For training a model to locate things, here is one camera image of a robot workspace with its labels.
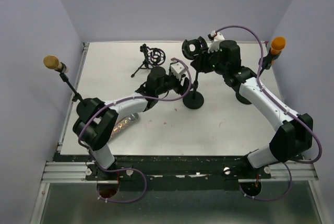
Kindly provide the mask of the black round base shock stand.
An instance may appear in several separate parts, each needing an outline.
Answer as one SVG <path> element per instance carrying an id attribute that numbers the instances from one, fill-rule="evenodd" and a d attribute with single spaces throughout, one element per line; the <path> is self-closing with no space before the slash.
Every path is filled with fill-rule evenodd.
<path id="1" fill-rule="evenodd" d="M 191 60 L 192 62 L 205 48 L 207 48 L 207 43 L 203 37 L 198 37 L 197 39 L 192 40 L 184 40 L 182 44 L 182 53 L 186 59 Z M 197 91 L 198 75 L 199 73 L 196 72 L 192 90 L 183 98 L 184 106 L 192 110 L 199 109 L 204 104 L 203 95 Z"/>

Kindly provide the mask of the black tripod shock mount stand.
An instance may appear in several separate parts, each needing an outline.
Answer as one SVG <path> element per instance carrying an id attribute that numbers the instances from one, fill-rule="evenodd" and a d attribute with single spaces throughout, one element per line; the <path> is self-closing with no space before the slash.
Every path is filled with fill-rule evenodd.
<path id="1" fill-rule="evenodd" d="M 150 48 L 146 44 L 143 44 L 140 46 L 140 52 L 143 53 L 144 60 L 137 70 L 131 74 L 131 78 L 134 78 L 139 70 L 153 69 L 154 67 L 163 65 L 166 60 L 166 54 L 160 48 Z"/>

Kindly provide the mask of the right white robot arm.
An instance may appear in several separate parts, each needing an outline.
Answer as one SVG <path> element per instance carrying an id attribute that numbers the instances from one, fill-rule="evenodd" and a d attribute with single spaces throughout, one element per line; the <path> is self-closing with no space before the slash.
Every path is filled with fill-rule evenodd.
<path id="1" fill-rule="evenodd" d="M 269 121 L 275 134 L 269 144 L 246 155 L 240 172 L 252 178 L 259 168 L 274 162 L 286 162 L 312 146 L 313 119 L 299 114 L 280 101 L 243 66 L 239 45 L 233 40 L 218 40 L 207 45 L 201 37 L 183 46 L 184 56 L 198 73 L 215 72 L 235 91 L 242 104 L 252 104 Z"/>

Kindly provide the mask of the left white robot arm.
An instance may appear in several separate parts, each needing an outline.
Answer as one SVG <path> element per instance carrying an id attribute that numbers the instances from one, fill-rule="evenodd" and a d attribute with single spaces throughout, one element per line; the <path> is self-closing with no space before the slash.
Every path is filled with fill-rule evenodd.
<path id="1" fill-rule="evenodd" d="M 86 99 L 77 106 L 78 119 L 73 132 L 99 164 L 98 174 L 105 180 L 115 176 L 115 158 L 108 147 L 114 126 L 125 117 L 146 112 L 159 101 L 170 102 L 183 98 L 191 89 L 191 75 L 180 63 L 170 65 L 169 73 L 162 67 L 153 68 L 132 95 L 116 101 Z"/>

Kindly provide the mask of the silver glitter microphone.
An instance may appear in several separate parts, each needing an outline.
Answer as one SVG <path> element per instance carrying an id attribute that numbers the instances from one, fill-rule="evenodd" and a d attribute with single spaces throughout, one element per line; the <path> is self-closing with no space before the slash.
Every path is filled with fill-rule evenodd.
<path id="1" fill-rule="evenodd" d="M 125 132 L 126 129 L 128 129 L 130 126 L 134 125 L 139 121 L 139 114 L 134 113 L 131 114 L 125 118 L 123 118 L 119 123 L 117 123 L 111 134 L 111 138 L 117 137 L 119 134 Z"/>

